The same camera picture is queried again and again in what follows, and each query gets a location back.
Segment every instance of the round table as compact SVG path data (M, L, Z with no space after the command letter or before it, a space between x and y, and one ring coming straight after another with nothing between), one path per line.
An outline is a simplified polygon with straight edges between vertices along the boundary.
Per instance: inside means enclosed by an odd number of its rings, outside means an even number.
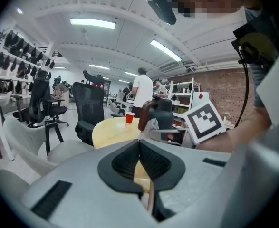
M113 117L101 121L93 129L94 148L100 149L115 143L137 139L140 134L138 123L139 118L134 118L132 123L128 124L125 122L125 117ZM135 168L134 182L149 192L150 178L140 161Z

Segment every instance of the ceiling light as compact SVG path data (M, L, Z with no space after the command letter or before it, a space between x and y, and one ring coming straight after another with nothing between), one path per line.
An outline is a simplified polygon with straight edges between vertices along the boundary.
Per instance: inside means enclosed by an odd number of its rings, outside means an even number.
M107 70L110 70L109 67L105 67L105 66L97 66L97 65L92 65L90 64L91 67L98 67L98 68L103 68L103 69L107 69Z
M137 74L131 74L131 73L128 73L128 72L125 72L125 74L133 75L133 76L135 76L135 77L138 76Z
M17 12L20 13L20 14L23 13L22 10L21 10L20 8L17 8Z
M176 62L180 62L182 60L179 56L177 56L175 53L170 51L167 47L163 46L162 44L160 44L156 40L152 40L150 44L152 46L155 46L156 48L160 49L161 51L163 51L168 56L172 57Z
M92 25L108 29L115 29L116 23L98 19L70 19L72 25Z

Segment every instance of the brick wall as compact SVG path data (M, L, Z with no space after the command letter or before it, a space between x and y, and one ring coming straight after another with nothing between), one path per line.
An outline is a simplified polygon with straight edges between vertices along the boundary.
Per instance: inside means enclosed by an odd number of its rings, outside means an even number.
M203 73L190 74L170 78L174 83L191 81L201 83L201 92L209 92L210 98L219 114L224 118L225 112L230 114L229 121L235 124L241 113L245 96L245 74L243 69L225 69ZM253 109L254 85L251 73L249 72L249 96L247 106L242 116L242 120Z

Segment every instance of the red cup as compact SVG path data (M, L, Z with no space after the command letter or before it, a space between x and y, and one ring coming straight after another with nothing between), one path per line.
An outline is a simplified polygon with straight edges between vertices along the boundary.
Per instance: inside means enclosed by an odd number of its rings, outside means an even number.
M127 124L131 124L133 121L134 115L135 115L135 113L133 113L133 112L126 112L125 113L125 122Z

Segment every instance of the cable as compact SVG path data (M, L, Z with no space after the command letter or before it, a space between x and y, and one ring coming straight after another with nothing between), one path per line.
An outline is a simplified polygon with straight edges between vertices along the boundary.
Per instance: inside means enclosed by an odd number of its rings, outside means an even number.
M244 71L245 71L245 78L246 78L246 89L245 89L245 98L244 98L244 103L243 103L243 107L242 107L242 110L241 110L241 114L238 118L238 121L236 122L234 128L236 128L239 123L240 123L240 120L241 120L241 117L243 115L243 112L246 108L246 104L247 104L247 100L248 100L248 93L249 93L249 77L248 77L248 68L247 68L247 64L244 62L244 59L242 58L241 54L240 54L240 51L239 49L236 49L237 53L239 54L239 57L241 59L241 62L243 64L243 67L244 67Z

